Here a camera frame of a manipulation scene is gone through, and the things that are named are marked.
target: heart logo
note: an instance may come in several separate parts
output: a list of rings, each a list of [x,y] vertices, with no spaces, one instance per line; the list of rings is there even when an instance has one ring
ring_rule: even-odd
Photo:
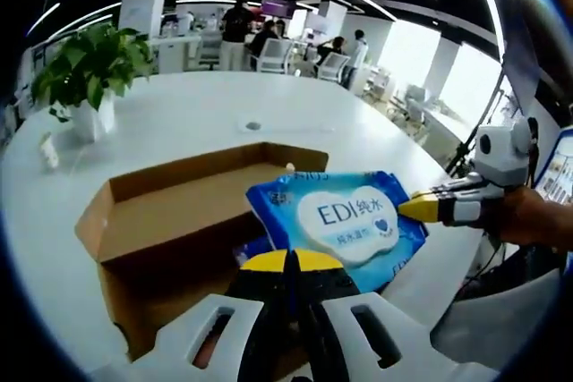
[[[308,242],[345,266],[362,265],[398,242],[398,213],[389,198],[370,185],[346,196],[310,192],[298,203],[296,214]]]

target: white pillar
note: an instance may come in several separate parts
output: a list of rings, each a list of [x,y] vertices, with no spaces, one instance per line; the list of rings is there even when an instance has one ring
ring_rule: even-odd
[[[347,8],[334,2],[321,2],[319,5],[319,15],[325,17],[329,22],[329,28],[326,33],[327,38],[340,36],[342,24],[346,17]]]
[[[434,54],[432,59],[430,71],[428,72],[428,76],[426,76],[426,80],[423,84],[423,87],[428,89],[430,94],[436,98],[444,88],[451,68],[456,61],[458,50],[459,44],[444,37],[440,38],[436,54]]]
[[[161,14],[165,0],[122,0],[119,12],[119,29],[132,28],[150,35],[159,36]]]

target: open cardboard box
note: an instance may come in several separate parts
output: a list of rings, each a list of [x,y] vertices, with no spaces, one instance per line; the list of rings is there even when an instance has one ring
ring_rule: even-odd
[[[76,225],[98,262],[109,317],[129,357],[153,349],[164,325],[209,293],[224,293],[232,249],[265,234],[244,194],[292,163],[324,171],[328,154],[272,143],[153,166],[103,184]]]

